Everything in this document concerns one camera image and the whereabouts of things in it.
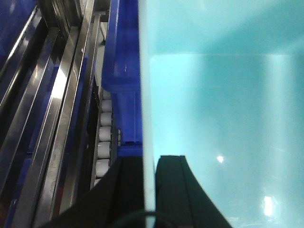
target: metal rail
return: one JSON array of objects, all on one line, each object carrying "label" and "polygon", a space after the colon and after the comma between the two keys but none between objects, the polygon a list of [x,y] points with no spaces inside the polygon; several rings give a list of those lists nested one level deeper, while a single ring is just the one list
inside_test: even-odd
[{"label": "metal rail", "polygon": [[75,50],[75,58],[71,68],[66,94],[58,121],[58,127],[56,129],[55,139],[49,158],[49,164],[46,170],[46,177],[38,203],[34,222],[35,227],[51,220],[53,217],[57,187],[62,167],[62,159],[66,150],[71,116],[74,109],[80,72],[83,67],[83,59],[85,56],[88,34],[91,27],[93,8],[94,0],[88,1]]},{"label": "metal rail", "polygon": [[89,108],[91,104],[91,94],[93,90],[94,80],[94,66],[97,54],[98,41],[98,27],[100,23],[100,13],[95,14],[94,24],[92,29],[91,40],[89,44],[89,59],[87,61],[87,68],[85,72],[84,89],[82,91],[82,98],[80,100],[81,109],[78,113],[78,122],[75,128],[75,136],[73,139],[73,146],[68,161],[68,168],[66,172],[66,180],[64,184],[64,191],[61,200],[60,213],[71,207],[77,198],[77,189],[79,176],[82,165],[82,158],[86,142],[86,129],[89,116]]},{"label": "metal rail", "polygon": [[78,29],[71,28],[69,38],[61,59],[57,76],[44,115],[39,136],[34,149],[31,166],[27,172],[22,192],[16,208],[12,228],[30,227],[40,193],[49,151],[53,142],[68,74],[70,72],[74,50],[78,38]]},{"label": "metal rail", "polygon": [[28,117],[43,84],[44,74],[53,68],[51,53],[58,35],[58,29],[50,29],[37,61],[35,70],[28,82],[15,116],[11,122],[6,138],[0,150],[0,194],[4,189],[10,168],[17,152]]}]

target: blue panel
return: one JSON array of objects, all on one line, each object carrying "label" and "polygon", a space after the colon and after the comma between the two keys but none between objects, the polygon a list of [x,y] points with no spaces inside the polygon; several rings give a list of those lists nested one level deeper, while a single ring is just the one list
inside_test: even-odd
[{"label": "blue panel", "polygon": [[112,95],[122,141],[142,141],[137,0],[113,0],[104,51],[102,86]]}]

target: shiny metal bar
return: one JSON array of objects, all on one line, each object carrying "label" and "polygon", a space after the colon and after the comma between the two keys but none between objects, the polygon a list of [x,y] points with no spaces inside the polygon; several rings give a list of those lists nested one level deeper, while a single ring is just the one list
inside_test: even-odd
[{"label": "shiny metal bar", "polygon": [[6,138],[2,144],[0,151],[0,194],[2,193],[4,185],[7,181],[11,165],[30,115],[31,108],[41,86],[43,76],[45,72],[49,70],[48,64],[51,59],[51,53],[56,42],[57,35],[58,29],[52,28],[43,45],[35,70],[28,82],[26,90],[7,132]]},{"label": "shiny metal bar", "polygon": [[20,85],[23,82],[27,68],[35,59],[36,55],[33,48],[41,47],[44,42],[45,24],[42,20],[40,11],[34,10],[22,30],[21,35],[9,54],[9,58],[1,70],[0,80],[0,125],[3,131],[7,131],[8,127],[3,129],[4,123],[11,121],[8,119],[9,111],[16,98],[16,93],[19,91]]},{"label": "shiny metal bar", "polygon": [[89,43],[89,58],[87,61],[87,67],[85,72],[84,89],[82,91],[82,98],[80,101],[81,109],[78,113],[79,121],[76,124],[75,136],[73,139],[73,146],[69,157],[66,180],[64,185],[64,191],[61,200],[60,213],[70,208],[76,201],[79,176],[82,165],[82,157],[85,150],[85,133],[88,123],[88,114],[91,104],[91,94],[93,90],[93,79],[97,54],[97,41],[98,41],[98,27],[100,21],[100,14],[95,14],[94,24],[92,29],[92,35]]},{"label": "shiny metal bar", "polygon": [[75,58],[69,76],[66,95],[58,121],[58,127],[55,134],[49,164],[46,171],[46,177],[38,203],[34,227],[38,227],[39,225],[51,220],[53,216],[57,186],[60,178],[62,160],[66,148],[78,81],[83,66],[85,48],[93,15],[93,7],[94,0],[88,1],[75,50]]},{"label": "shiny metal bar", "polygon": [[79,0],[63,1],[66,10],[66,17],[69,26],[79,26],[82,18],[82,11]]},{"label": "shiny metal bar", "polygon": [[53,8],[57,19],[58,27],[62,32],[62,36],[64,40],[67,40],[70,27],[67,21],[67,16],[65,14],[66,10],[64,9],[63,2],[61,0],[52,0],[52,2],[53,2]]},{"label": "shiny metal bar", "polygon": [[53,85],[47,111],[40,128],[31,166],[28,169],[22,192],[18,200],[12,228],[30,227],[31,225],[44,177],[44,171],[47,165],[50,147],[53,142],[77,38],[78,29],[72,27]]},{"label": "shiny metal bar", "polygon": [[24,36],[26,34],[26,31],[29,28],[29,25],[31,24],[32,20],[34,19],[34,16],[36,15],[36,12],[37,12],[37,6],[35,6],[34,9],[33,9],[33,11],[31,12],[31,14],[30,14],[27,22],[25,23],[25,25],[24,25],[22,31],[20,32],[20,34],[19,34],[19,36],[18,36],[15,44],[13,45],[12,49],[10,50],[9,55],[8,55],[6,61],[4,62],[3,66],[2,66],[2,69],[0,71],[0,81],[1,81],[1,79],[3,77],[3,73],[4,73],[7,65],[11,61],[12,56],[16,53],[18,47],[21,45],[21,42],[22,42],[22,40],[23,40],[23,38],[24,38]]}]

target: blue plastic container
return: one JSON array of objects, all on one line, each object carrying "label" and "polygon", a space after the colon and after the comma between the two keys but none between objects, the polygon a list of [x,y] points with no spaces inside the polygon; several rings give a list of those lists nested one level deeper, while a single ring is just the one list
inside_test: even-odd
[{"label": "blue plastic container", "polygon": [[137,0],[113,0],[104,51],[102,86],[112,96],[123,142],[142,142]]},{"label": "blue plastic container", "polygon": [[0,67],[36,2],[36,0],[0,1]]}]

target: metal guide rail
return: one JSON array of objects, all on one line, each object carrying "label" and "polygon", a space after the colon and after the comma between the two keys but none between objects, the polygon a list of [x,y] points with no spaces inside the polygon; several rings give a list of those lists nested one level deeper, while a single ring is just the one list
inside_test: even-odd
[{"label": "metal guide rail", "polygon": [[107,6],[39,0],[0,69],[0,228],[39,227],[94,185]]}]

